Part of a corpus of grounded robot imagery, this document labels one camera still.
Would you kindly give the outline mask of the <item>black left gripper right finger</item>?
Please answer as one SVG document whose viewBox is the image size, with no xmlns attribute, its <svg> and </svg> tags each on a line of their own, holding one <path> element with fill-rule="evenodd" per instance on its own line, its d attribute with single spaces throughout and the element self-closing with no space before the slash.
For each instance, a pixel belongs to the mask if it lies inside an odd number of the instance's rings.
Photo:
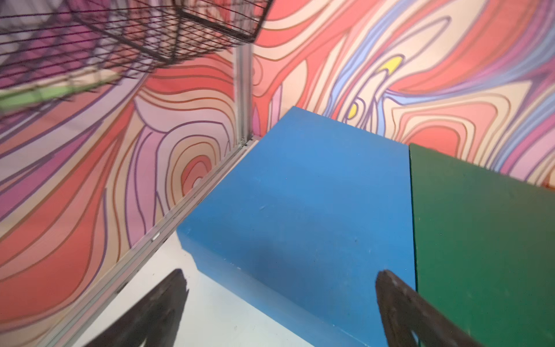
<svg viewBox="0 0 555 347">
<path fill-rule="evenodd" d="M 389 270 L 375 282 L 389 346 L 480 346 Z"/>
</svg>

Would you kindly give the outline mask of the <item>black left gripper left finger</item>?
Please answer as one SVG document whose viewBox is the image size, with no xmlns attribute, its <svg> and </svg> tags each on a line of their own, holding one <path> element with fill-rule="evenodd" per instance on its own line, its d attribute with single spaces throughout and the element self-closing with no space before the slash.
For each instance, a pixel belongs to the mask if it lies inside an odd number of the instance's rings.
<svg viewBox="0 0 555 347">
<path fill-rule="evenodd" d="M 88 345 L 171 347 L 176 340 L 188 295 L 182 270 L 173 270 Z"/>
</svg>

